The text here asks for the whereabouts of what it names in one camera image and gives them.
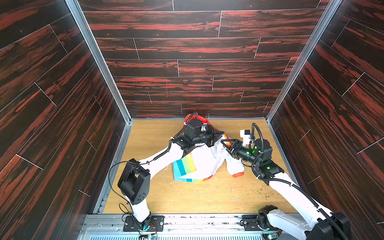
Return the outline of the white orange kids jacket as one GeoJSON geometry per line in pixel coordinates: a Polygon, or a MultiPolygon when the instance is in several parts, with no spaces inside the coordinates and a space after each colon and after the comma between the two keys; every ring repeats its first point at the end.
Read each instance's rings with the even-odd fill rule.
{"type": "Polygon", "coordinates": [[[185,134],[186,124],[191,119],[199,119],[204,123],[200,135],[205,133],[212,134],[212,130],[217,130],[207,119],[200,117],[197,113],[186,116],[184,128],[173,140],[173,144],[177,144],[183,151],[182,158],[173,162],[174,180],[192,183],[206,181],[217,172],[223,162],[227,163],[227,171],[231,176],[234,178],[242,176],[245,172],[245,167],[239,160],[233,158],[221,143],[221,140],[230,139],[226,134],[211,147],[208,147],[206,144],[196,144],[191,147],[180,146],[180,138],[185,134]]]}

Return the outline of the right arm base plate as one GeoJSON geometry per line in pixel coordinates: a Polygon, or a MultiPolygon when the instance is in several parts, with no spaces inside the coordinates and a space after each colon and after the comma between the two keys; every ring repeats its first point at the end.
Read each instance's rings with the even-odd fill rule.
{"type": "Polygon", "coordinates": [[[243,215],[240,221],[240,225],[244,227],[245,231],[269,231],[263,219],[259,219],[258,215],[243,215]]]}

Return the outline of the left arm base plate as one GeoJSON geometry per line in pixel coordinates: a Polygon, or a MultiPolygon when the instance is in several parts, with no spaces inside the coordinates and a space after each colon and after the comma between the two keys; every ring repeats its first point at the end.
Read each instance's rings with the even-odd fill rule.
{"type": "Polygon", "coordinates": [[[124,232],[162,232],[165,216],[150,215],[143,222],[139,222],[134,216],[128,215],[125,219],[124,232]]]}

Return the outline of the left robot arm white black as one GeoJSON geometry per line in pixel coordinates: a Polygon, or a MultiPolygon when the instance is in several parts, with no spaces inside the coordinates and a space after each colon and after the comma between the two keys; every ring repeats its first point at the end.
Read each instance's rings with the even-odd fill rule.
{"type": "Polygon", "coordinates": [[[151,218],[146,202],[151,179],[170,164],[174,164],[174,169],[179,171],[177,178],[209,179],[225,160],[226,151],[221,140],[226,139],[228,136],[224,132],[216,130],[196,137],[182,134],[171,138],[169,146],[163,151],[140,162],[135,159],[127,162],[118,187],[142,229],[146,228],[151,218]]]}

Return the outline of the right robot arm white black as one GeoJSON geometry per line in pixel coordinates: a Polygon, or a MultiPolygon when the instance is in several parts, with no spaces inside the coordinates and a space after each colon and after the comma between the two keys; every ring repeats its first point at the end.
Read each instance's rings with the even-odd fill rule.
{"type": "Polygon", "coordinates": [[[250,163],[258,180],[277,191],[300,214],[302,220],[283,213],[276,206],[267,205],[257,214],[257,226],[262,231],[278,229],[298,240],[349,240],[350,221],[342,213],[333,213],[302,188],[272,161],[264,147],[247,148],[239,140],[222,140],[231,157],[250,163]]]}

